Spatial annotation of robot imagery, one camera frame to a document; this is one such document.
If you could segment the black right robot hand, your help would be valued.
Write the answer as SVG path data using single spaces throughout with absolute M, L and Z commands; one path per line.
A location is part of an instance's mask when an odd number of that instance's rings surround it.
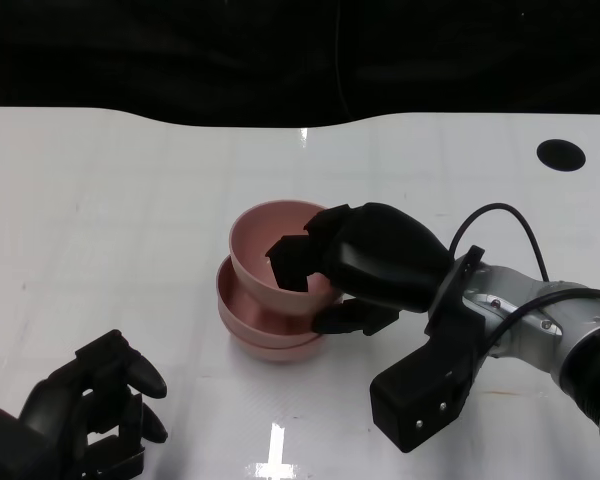
M 347 295 L 315 314 L 312 330 L 322 335 L 371 336 L 401 311 L 428 311 L 454 262 L 427 227 L 386 204 L 322 210 L 304 230 L 283 236 L 266 255 L 282 289 L 305 292 L 319 273 Z

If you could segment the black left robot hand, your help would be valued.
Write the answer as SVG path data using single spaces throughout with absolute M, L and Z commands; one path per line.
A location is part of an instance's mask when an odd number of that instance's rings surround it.
M 40 381 L 19 416 L 0 409 L 0 479 L 133 479 L 144 441 L 168 432 L 145 404 L 162 399 L 158 370 L 118 330 L 85 345 Z

